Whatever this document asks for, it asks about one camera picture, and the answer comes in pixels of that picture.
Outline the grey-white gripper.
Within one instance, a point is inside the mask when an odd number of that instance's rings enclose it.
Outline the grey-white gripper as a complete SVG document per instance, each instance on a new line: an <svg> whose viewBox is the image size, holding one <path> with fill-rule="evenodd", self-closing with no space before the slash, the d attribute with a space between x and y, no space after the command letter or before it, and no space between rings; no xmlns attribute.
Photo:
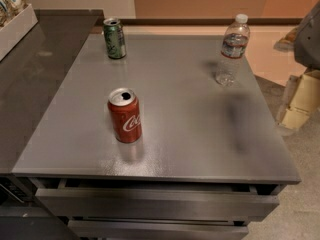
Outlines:
<svg viewBox="0 0 320 240"><path fill-rule="evenodd" d="M294 49L295 61L314 69L299 77L289 77L276 116L280 126L298 130L320 107L320 2L314 5L298 28L290 30L274 48L279 51Z"/></svg>

